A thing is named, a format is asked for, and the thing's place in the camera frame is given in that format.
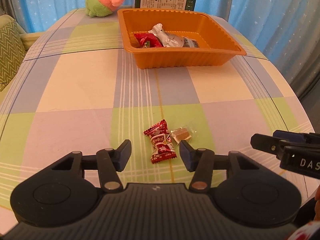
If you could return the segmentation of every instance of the black circular joint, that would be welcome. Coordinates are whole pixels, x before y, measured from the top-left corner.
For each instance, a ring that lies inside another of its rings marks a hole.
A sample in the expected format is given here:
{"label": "black circular joint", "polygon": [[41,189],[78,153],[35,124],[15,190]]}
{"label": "black circular joint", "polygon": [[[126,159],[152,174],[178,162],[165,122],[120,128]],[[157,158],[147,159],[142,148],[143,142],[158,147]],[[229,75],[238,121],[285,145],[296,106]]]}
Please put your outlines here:
{"label": "black circular joint", "polygon": [[10,204],[18,222],[38,227],[73,223],[93,210],[97,189],[70,171],[40,172],[19,184]]}
{"label": "black circular joint", "polygon": [[231,220],[255,228],[290,223],[300,205],[299,190],[271,172],[243,172],[222,182],[214,191],[217,208]]}
{"label": "black circular joint", "polygon": [[66,201],[71,194],[70,188],[63,184],[50,183],[38,187],[33,197],[42,204],[59,204]]}

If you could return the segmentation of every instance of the orange container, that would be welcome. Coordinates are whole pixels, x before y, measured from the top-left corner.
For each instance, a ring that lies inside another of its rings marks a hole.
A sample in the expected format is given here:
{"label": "orange container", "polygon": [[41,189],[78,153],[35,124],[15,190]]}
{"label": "orange container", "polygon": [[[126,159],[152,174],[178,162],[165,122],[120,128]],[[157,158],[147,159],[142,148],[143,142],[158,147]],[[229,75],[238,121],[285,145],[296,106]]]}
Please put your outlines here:
{"label": "orange container", "polygon": [[[164,9],[121,9],[118,18],[124,49],[133,53],[138,68],[219,66],[235,55],[246,55],[238,42],[204,13]],[[164,31],[198,42],[199,48],[139,48],[136,33],[158,23]]]}

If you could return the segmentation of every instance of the gray curtain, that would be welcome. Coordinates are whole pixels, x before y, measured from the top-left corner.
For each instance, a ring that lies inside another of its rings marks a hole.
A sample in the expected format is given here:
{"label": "gray curtain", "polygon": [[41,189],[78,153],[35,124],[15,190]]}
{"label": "gray curtain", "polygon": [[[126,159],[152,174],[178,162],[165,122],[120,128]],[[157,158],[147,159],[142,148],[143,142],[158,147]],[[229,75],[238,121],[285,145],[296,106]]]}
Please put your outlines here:
{"label": "gray curtain", "polygon": [[304,107],[311,124],[320,133],[320,42],[290,84]]}
{"label": "gray curtain", "polygon": [[0,0],[0,15],[8,14],[12,18],[16,18],[11,0]]}

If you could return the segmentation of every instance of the tablecloth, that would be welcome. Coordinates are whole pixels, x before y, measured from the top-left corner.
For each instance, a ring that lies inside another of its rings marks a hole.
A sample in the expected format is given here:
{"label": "tablecloth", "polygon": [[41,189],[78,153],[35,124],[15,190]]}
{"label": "tablecloth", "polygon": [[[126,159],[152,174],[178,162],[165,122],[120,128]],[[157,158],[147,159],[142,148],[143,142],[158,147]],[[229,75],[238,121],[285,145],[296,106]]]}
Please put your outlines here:
{"label": "tablecloth", "polygon": [[[10,208],[14,187],[67,153],[95,154],[132,142],[132,155],[119,173],[127,182],[189,184],[176,159],[153,165],[143,131],[161,119],[169,129],[191,125],[191,145],[217,154],[238,150],[300,190],[303,200],[319,182],[279,168],[274,155],[253,150],[254,133],[312,132],[294,92],[275,68],[225,20],[247,55],[223,66],[140,70],[122,47],[117,14],[98,18],[76,9],[42,35],[28,51],[0,106],[0,232],[16,220]],[[97,173],[86,179],[98,186]],[[212,186],[225,179],[214,171]]]}

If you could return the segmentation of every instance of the green zigzag pillow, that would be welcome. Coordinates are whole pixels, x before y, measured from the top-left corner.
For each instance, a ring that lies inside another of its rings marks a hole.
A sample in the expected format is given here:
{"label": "green zigzag pillow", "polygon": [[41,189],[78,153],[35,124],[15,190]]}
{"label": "green zigzag pillow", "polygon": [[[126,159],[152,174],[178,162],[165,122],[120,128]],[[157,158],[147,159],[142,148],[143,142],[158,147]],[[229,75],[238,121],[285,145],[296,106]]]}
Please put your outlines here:
{"label": "green zigzag pillow", "polygon": [[12,21],[0,28],[0,91],[17,74],[25,54],[16,22]]}

